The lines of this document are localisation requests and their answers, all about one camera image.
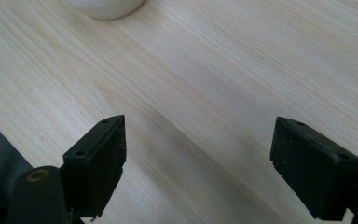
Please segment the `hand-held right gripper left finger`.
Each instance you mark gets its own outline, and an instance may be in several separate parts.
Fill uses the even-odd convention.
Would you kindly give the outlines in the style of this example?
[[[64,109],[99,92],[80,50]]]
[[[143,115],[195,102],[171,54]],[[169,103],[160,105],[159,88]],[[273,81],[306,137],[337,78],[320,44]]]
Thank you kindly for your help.
[[[100,217],[127,158],[125,116],[99,121],[63,154],[62,178],[75,217]]]

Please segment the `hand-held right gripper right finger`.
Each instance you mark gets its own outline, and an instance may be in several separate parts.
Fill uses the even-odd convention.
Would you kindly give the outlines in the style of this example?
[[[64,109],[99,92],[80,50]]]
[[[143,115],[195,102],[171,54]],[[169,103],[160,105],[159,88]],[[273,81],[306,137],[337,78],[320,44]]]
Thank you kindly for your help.
[[[297,120],[276,118],[269,159],[321,220],[340,221],[358,175],[358,157]]]

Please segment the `white round container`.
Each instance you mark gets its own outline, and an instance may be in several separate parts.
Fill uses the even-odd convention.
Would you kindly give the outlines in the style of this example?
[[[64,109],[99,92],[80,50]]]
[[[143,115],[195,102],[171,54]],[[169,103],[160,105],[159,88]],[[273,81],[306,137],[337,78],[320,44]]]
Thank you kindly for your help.
[[[65,0],[70,6],[98,20],[115,20],[136,10],[145,0]]]

